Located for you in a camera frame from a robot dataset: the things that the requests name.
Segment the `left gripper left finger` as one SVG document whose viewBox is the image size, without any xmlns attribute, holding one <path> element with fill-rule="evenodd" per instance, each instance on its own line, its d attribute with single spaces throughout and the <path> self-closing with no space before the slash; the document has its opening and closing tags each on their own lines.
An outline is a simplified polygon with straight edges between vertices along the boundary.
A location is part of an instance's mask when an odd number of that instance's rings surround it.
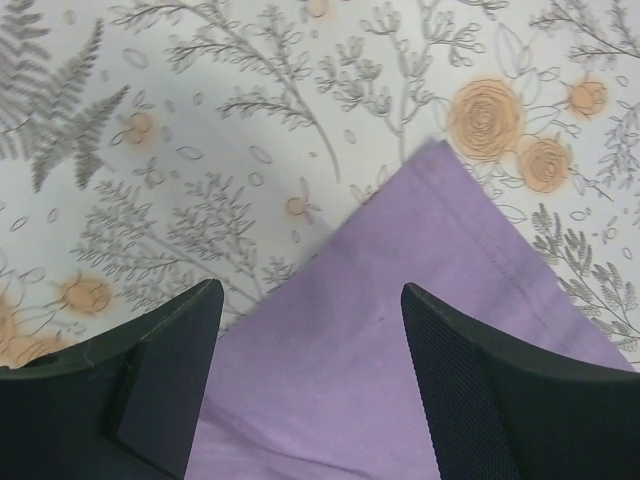
<svg viewBox="0 0 640 480">
<path fill-rule="evenodd" d="M 182 479 L 223 307 L 207 279 L 157 309 L 1 370 L 4 479 Z"/>
</svg>

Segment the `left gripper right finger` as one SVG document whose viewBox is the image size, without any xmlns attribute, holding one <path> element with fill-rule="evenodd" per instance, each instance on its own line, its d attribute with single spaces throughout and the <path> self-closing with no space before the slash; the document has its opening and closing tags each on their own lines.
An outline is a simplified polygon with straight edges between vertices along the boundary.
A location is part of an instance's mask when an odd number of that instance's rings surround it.
<svg viewBox="0 0 640 480">
<path fill-rule="evenodd" d="M 531 345 L 416 284 L 403 323 L 444 479 L 635 479 L 639 375 Z"/>
</svg>

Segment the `purple t shirt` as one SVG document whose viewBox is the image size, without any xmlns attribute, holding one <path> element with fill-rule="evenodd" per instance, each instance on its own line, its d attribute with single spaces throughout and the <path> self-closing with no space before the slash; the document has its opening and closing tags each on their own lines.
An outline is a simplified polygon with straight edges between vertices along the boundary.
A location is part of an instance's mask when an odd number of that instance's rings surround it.
<svg viewBox="0 0 640 480">
<path fill-rule="evenodd" d="M 444 142 L 216 345 L 190 479 L 435 479 L 401 314 L 415 283 L 536 346 L 628 362 Z"/>
</svg>

